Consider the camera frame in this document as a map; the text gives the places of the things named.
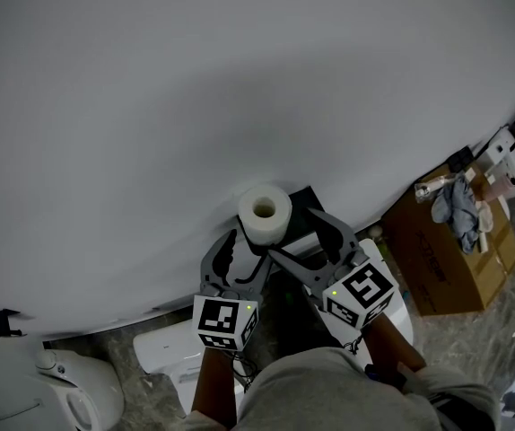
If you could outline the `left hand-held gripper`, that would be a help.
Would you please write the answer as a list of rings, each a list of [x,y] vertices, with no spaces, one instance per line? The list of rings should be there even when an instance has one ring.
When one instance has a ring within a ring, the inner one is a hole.
[[[201,261],[200,292],[194,298],[192,330],[206,347],[240,352],[258,325],[262,289],[272,260],[267,252],[249,277],[236,278],[231,287],[227,275],[236,237],[236,229],[223,234]]]

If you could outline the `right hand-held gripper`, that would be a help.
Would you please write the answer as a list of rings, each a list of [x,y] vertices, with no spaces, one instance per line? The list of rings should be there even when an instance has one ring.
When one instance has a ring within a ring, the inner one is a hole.
[[[339,265],[332,277],[325,267],[307,268],[285,251],[270,249],[269,257],[305,286],[326,286],[321,293],[320,310],[361,330],[388,307],[397,291],[397,282],[383,262],[373,257],[353,266],[359,243],[354,230],[345,222],[311,207],[306,209],[306,222],[315,231],[327,264]]]

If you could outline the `white toilet paper roll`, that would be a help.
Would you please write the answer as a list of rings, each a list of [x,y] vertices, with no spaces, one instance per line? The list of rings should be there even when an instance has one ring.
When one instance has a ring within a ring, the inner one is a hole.
[[[274,185],[246,191],[238,203],[238,216],[249,240],[259,246],[279,243],[292,215],[289,195]]]

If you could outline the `person's left forearm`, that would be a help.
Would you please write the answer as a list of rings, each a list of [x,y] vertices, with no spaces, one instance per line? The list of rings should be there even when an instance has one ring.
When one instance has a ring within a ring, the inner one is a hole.
[[[222,351],[204,352],[192,410],[200,412],[226,429],[237,424],[237,406],[231,360]]]

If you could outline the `person's right forearm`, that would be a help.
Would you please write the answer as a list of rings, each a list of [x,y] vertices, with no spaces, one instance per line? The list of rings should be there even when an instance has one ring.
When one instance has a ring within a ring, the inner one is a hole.
[[[399,372],[400,366],[414,373],[426,367],[422,355],[385,313],[362,328],[362,337],[380,380],[400,391],[406,382],[405,376]]]

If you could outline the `white toilet with round tank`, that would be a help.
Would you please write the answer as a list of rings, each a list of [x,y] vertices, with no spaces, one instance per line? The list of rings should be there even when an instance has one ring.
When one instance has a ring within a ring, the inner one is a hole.
[[[153,330],[134,338],[134,349],[140,366],[147,374],[170,377],[185,413],[192,410],[198,376],[206,347],[193,332],[192,322],[184,321],[164,329]],[[221,350],[231,360],[237,415],[245,388],[234,373],[232,356],[237,352]]]

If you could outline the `white toilet with flat tank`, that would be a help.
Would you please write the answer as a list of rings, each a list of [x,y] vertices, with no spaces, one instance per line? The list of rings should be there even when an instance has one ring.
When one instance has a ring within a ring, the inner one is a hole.
[[[370,239],[364,239],[358,243],[359,252],[355,255],[353,263],[354,267],[363,263],[368,257],[373,257],[375,259],[381,260],[384,264],[384,268],[394,278],[377,244],[374,241]],[[338,266],[339,265],[333,266],[331,264],[327,264],[327,261],[325,260],[318,267],[313,268],[311,266],[307,266],[307,268],[320,269],[322,267],[325,267],[328,270],[330,277],[332,277],[336,272]],[[326,326],[329,334],[337,340],[341,347],[343,347],[349,354],[351,354],[354,357],[355,362],[366,373],[368,373],[371,376],[375,375],[375,369],[371,360],[370,353],[362,337],[362,330],[352,328],[344,322],[341,322],[337,318],[324,314],[320,310],[321,293],[326,286],[315,286],[314,288],[309,288],[307,286],[305,287],[308,291],[312,303],[315,305],[315,308],[319,314],[320,319]],[[404,303],[401,292],[399,290],[398,282],[397,291],[394,293],[391,303],[382,313],[385,313],[388,316],[390,321],[397,327],[397,329],[401,332],[401,334],[410,344],[414,342],[413,326],[410,321],[406,304]]]

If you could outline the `white egg-shaped toilet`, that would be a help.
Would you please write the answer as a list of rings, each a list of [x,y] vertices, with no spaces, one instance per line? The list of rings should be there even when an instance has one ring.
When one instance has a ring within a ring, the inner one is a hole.
[[[69,350],[0,351],[0,431],[110,431],[123,412],[104,361]]]

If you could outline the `brown cardboard box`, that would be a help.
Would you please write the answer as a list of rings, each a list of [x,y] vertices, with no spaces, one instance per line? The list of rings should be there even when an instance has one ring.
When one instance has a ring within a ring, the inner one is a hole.
[[[515,268],[515,233],[497,200],[489,203],[493,229],[488,251],[466,254],[450,227],[432,220],[431,200],[406,193],[381,220],[388,249],[423,316],[481,312]]]

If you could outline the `clear white bottle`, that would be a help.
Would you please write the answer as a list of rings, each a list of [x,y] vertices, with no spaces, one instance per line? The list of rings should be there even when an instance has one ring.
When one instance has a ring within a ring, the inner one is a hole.
[[[456,174],[450,173],[448,175],[441,175],[426,182],[416,183],[414,185],[415,201],[420,204],[434,198],[438,191],[443,189],[445,186],[452,184],[456,177]]]

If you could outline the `person's grey clothing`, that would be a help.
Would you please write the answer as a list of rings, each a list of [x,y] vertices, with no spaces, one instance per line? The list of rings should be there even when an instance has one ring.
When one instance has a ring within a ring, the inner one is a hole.
[[[397,389],[370,379],[342,348],[281,358],[245,394],[227,429],[192,411],[179,431],[500,431],[499,401],[489,388],[439,365],[401,365]]]

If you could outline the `grey crumpled cloth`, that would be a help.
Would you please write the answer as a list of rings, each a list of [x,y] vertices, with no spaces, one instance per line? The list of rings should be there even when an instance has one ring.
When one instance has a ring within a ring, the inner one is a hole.
[[[471,254],[479,236],[479,215],[475,193],[464,172],[459,173],[451,184],[440,189],[431,212],[433,222],[446,224],[461,250]]]

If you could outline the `cream rolled cloth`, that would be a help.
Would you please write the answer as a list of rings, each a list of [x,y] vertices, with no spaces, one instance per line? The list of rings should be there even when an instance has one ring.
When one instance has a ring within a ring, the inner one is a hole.
[[[493,229],[493,213],[489,204],[482,200],[476,201],[476,209],[478,214],[478,243],[481,253],[487,253],[489,250],[487,234]]]

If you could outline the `black wall paper holder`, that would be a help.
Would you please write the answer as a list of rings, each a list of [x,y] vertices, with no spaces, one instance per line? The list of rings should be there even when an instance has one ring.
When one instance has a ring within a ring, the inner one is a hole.
[[[10,325],[10,319],[21,314],[21,312],[10,309],[0,310],[0,338],[11,339],[26,336],[26,333],[18,329],[12,329]]]

